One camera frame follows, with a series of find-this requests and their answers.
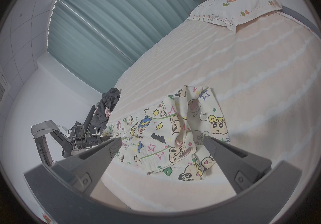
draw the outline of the bed sheet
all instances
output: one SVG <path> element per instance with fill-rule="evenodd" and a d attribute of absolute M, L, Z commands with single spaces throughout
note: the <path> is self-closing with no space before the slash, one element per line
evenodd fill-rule
<path fill-rule="evenodd" d="M 212 88 L 231 145 L 303 170 L 288 207 L 320 157 L 321 42 L 278 13 L 238 26 L 187 20 L 118 80 L 121 98 L 110 122 L 148 107 L 183 85 Z M 113 160 L 102 181 L 134 210 L 182 211 L 235 195 L 215 164 L 203 181 L 166 180 Z"/>

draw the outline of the gray headboard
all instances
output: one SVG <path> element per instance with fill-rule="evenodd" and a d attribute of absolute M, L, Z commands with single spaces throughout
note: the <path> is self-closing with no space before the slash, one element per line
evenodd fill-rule
<path fill-rule="evenodd" d="M 312 29 L 321 38 L 320 30 L 311 21 L 309 21 L 306 17 L 302 16 L 300 13 L 297 13 L 294 10 L 291 10 L 288 7 L 282 6 L 282 8 L 283 9 L 280 10 L 281 12 L 288 14 L 288 15 L 294 17 L 295 19 L 297 19 L 298 21 L 302 22 L 303 24 L 308 26 L 310 29 Z"/>

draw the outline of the blue star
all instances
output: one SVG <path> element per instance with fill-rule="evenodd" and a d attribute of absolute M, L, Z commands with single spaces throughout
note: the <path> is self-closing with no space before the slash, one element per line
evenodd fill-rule
<path fill-rule="evenodd" d="M 205 98 L 206 97 L 210 97 L 210 95 L 207 93 L 207 90 L 206 91 L 203 91 L 203 92 L 201 92 L 201 94 L 200 94 L 200 98 L 203 98 L 204 99 L 204 101 L 205 101 Z"/>

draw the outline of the green curtain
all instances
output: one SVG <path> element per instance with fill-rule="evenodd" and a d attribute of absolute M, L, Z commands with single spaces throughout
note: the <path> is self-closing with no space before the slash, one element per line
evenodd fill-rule
<path fill-rule="evenodd" d="M 199 0 L 57 0 L 47 50 L 104 93 L 198 4 Z"/>

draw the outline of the floral pillow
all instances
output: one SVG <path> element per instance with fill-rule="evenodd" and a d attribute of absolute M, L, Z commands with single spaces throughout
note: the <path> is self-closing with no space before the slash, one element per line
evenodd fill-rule
<path fill-rule="evenodd" d="M 207 0 L 197 6 L 187 19 L 226 26 L 236 34 L 237 25 L 281 9 L 278 0 Z"/>

